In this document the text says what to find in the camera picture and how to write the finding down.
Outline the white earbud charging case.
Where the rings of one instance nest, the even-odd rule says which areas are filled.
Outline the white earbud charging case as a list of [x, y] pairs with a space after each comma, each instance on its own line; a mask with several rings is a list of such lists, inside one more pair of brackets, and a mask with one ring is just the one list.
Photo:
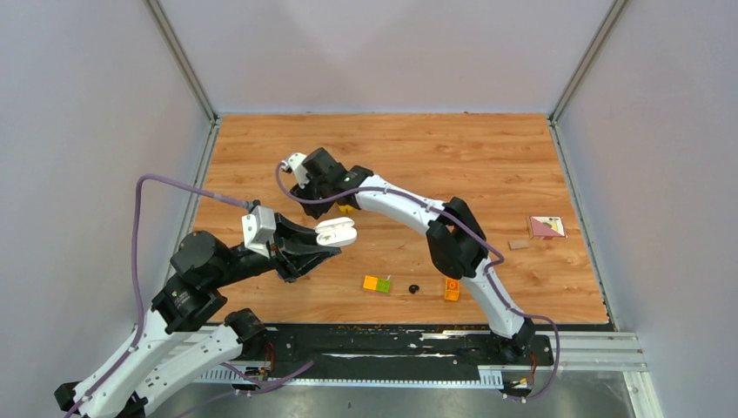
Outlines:
[[349, 217], [321, 221], [313, 228], [317, 234], [316, 242], [329, 247], [351, 245], [358, 238], [358, 231], [354, 225], [354, 220]]

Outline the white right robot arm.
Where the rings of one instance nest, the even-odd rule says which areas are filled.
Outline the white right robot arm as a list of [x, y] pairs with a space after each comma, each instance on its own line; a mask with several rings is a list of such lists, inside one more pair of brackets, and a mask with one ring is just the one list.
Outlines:
[[304, 212], [318, 219], [333, 205], [375, 212], [403, 224], [426, 239], [434, 267], [473, 296], [486, 317], [500, 358], [519, 363], [532, 351], [534, 325], [502, 284], [495, 267], [503, 255], [486, 235], [465, 200], [431, 199], [398, 187], [360, 166], [347, 169], [324, 148], [305, 155], [294, 152], [278, 163], [276, 173], [295, 178], [283, 191]]

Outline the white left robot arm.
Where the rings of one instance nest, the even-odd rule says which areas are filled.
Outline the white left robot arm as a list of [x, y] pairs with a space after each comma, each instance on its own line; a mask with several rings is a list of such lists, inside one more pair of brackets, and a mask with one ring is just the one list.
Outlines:
[[348, 232], [301, 226], [260, 206], [242, 218], [244, 238], [236, 246], [207, 231], [187, 234], [171, 256], [173, 275], [150, 305], [134, 289], [132, 334], [89, 377], [61, 384], [57, 405], [67, 417], [146, 417], [207, 369], [239, 355], [259, 358], [265, 327], [249, 308], [230, 313], [194, 348], [171, 352], [225, 305], [221, 288], [269, 272], [294, 281], [339, 255], [356, 239], [352, 220], [339, 225]]

